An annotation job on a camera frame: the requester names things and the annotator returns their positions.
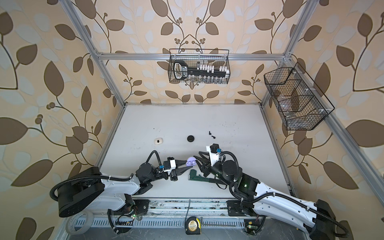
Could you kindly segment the purple round charging case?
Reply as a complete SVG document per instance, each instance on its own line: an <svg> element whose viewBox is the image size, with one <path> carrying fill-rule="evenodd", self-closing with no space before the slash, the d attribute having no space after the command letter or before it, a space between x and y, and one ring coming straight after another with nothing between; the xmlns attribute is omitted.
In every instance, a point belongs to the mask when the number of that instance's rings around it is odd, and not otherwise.
<svg viewBox="0 0 384 240"><path fill-rule="evenodd" d="M197 159L195 157L189 157L186 162L187 167L195 166L197 164Z"/></svg>

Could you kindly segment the black round charging case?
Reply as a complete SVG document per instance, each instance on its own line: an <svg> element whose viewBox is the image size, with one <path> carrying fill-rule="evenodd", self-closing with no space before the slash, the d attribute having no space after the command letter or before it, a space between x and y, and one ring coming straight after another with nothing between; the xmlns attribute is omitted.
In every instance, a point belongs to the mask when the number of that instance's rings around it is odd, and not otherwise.
<svg viewBox="0 0 384 240"><path fill-rule="evenodd" d="M188 142L193 142L195 140L195 137L194 136L192 136L192 135L189 135L188 137L187 137L187 141Z"/></svg>

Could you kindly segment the white earbud charging case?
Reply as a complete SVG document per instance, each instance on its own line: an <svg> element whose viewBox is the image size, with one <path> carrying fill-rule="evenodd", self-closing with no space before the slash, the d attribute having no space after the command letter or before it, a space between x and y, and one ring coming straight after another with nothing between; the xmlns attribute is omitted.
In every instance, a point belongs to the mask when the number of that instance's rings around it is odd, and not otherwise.
<svg viewBox="0 0 384 240"><path fill-rule="evenodd" d="M163 139L162 138L157 138L155 139L155 145L161 145L163 143Z"/></svg>

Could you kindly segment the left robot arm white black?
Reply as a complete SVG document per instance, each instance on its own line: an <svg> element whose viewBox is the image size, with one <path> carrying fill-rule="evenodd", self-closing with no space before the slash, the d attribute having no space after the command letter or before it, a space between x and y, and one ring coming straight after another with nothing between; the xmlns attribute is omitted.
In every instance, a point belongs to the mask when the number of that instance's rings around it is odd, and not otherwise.
<svg viewBox="0 0 384 240"><path fill-rule="evenodd" d="M132 196L146 193L157 180L177 181L178 177L193 168L196 160L176 160L172 157L162 162L159 153L153 150L158 166L149 160L142 163L129 177L103 175L98 167L91 167L56 184L50 190L50 198L59 205L59 216L68 218L82 211L119 211L135 204Z"/></svg>

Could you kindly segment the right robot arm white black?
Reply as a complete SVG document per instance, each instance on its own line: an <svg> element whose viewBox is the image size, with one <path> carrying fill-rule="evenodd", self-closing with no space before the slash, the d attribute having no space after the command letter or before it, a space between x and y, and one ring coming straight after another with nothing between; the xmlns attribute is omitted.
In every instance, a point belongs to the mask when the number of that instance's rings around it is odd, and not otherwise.
<svg viewBox="0 0 384 240"><path fill-rule="evenodd" d="M245 215L257 214L289 224L312 240L348 238L351 232L336 220L330 205L323 201L306 201L287 195L243 173L236 156L229 152L199 152L195 157L201 173L213 175L226 185L240 202Z"/></svg>

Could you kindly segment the green black pipe wrench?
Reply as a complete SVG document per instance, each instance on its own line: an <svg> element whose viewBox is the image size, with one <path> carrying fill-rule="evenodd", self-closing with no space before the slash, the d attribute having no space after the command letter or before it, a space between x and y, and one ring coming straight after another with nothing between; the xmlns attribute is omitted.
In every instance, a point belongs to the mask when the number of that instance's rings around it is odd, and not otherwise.
<svg viewBox="0 0 384 240"><path fill-rule="evenodd" d="M206 178L201 175L197 174L197 171L194 169L191 169L189 173L189 181L195 181L195 182L207 182L207 183L215 183L215 184L222 184L224 185L221 180L218 179L212 179L212 178Z"/></svg>

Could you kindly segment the yellow black tape measure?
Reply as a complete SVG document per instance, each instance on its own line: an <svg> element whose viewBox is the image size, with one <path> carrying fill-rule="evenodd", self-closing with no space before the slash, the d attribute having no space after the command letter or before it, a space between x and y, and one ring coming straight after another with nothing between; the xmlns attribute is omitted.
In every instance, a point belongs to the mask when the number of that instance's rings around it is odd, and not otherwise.
<svg viewBox="0 0 384 240"><path fill-rule="evenodd" d="M185 232L187 235L201 235L202 224L197 217L189 217L185 220Z"/></svg>

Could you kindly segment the black socket set holder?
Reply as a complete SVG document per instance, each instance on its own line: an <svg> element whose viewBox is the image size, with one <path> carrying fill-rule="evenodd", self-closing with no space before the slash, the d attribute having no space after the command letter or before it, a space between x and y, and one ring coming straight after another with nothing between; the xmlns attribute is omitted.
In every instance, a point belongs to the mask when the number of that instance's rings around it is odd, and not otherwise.
<svg viewBox="0 0 384 240"><path fill-rule="evenodd" d="M177 80L192 80L198 78L198 80L210 80L210 79L229 79L231 72L227 66L215 67L214 65L203 65L197 62L196 66L192 64L188 65L185 61L176 60L172 64L171 72L174 74Z"/></svg>

